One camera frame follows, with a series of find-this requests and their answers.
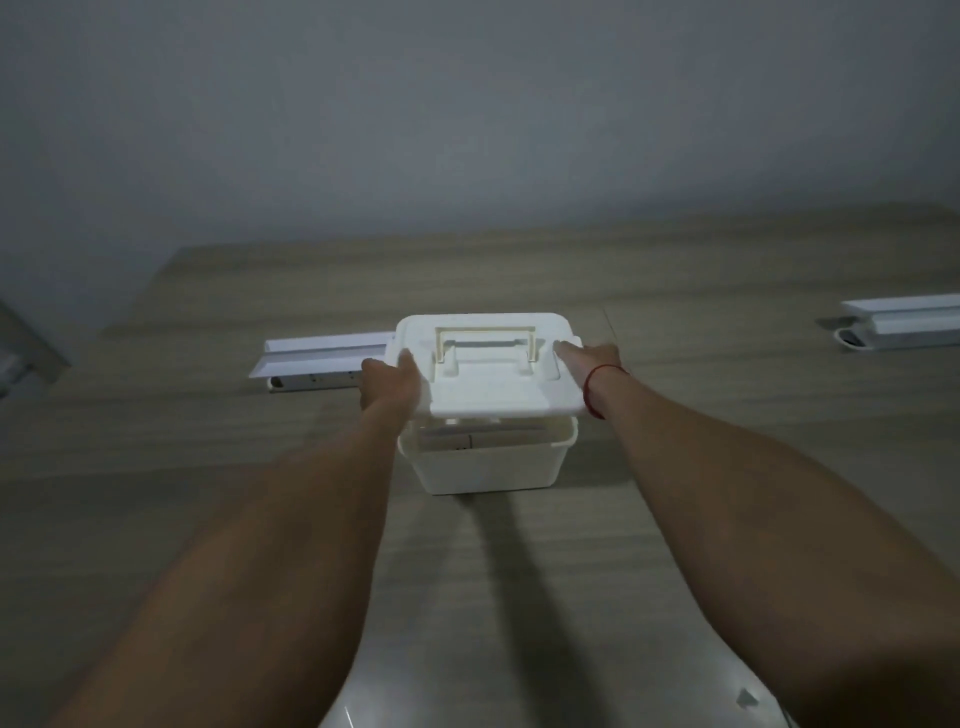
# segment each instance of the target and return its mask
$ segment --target storage container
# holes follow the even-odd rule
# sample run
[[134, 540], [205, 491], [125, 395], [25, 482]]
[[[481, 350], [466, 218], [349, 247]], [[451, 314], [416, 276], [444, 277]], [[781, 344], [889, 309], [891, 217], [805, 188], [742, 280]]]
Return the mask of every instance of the storage container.
[[580, 346], [554, 313], [410, 316], [386, 361], [420, 370], [414, 419], [397, 441], [434, 496], [545, 488], [577, 440], [583, 397], [555, 341]]

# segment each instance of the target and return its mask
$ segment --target hand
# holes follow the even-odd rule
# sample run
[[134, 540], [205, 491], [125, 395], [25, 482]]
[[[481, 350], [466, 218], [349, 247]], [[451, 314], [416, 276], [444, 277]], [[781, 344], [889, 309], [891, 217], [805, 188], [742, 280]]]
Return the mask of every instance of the hand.
[[570, 370], [574, 381], [581, 387], [584, 386], [584, 379], [587, 375], [601, 364], [615, 364], [622, 367], [620, 363], [620, 349], [615, 344], [603, 344], [599, 347], [583, 347], [582, 349], [568, 341], [555, 341], [553, 351], [566, 364]]
[[395, 367], [377, 359], [364, 359], [361, 370], [361, 409], [385, 402], [403, 418], [403, 422], [413, 417], [420, 401], [420, 370], [408, 350], [400, 352]]

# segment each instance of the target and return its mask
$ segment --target wrist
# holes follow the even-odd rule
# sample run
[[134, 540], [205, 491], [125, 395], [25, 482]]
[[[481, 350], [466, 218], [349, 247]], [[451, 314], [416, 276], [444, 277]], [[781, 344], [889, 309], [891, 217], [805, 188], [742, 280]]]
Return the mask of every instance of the wrist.
[[363, 420], [392, 437], [398, 437], [412, 414], [406, 402], [382, 399], [364, 410]]
[[608, 417], [611, 406], [621, 396], [623, 386], [631, 381], [636, 380], [618, 367], [597, 369], [590, 378], [586, 392], [590, 404], [601, 415]]

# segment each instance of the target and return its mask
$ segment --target wooden table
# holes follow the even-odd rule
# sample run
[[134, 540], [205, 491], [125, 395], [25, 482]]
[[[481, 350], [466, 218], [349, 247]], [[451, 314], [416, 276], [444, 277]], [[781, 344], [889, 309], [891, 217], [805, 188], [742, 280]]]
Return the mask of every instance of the wooden table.
[[[960, 348], [843, 352], [816, 323], [845, 299], [951, 290], [960, 217], [935, 206], [184, 249], [4, 455], [0, 724], [39, 724], [259, 465], [356, 418], [355, 390], [248, 380], [263, 340], [411, 313], [562, 313], [663, 393], [828, 463], [960, 568]], [[545, 491], [430, 497], [397, 463], [324, 726], [347, 710], [355, 728], [783, 725], [698, 612], [607, 427], [581, 425]]]

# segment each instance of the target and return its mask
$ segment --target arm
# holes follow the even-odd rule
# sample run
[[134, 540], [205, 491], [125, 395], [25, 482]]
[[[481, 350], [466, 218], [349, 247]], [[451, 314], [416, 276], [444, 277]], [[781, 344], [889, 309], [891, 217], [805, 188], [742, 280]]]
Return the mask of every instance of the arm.
[[[581, 386], [619, 364], [612, 346], [557, 354]], [[588, 395], [708, 621], [801, 725], [960, 719], [960, 581], [894, 519], [792, 448], [615, 368]]]
[[57, 726], [308, 726], [360, 642], [396, 437], [420, 396], [364, 362], [359, 425], [276, 463], [160, 579]]

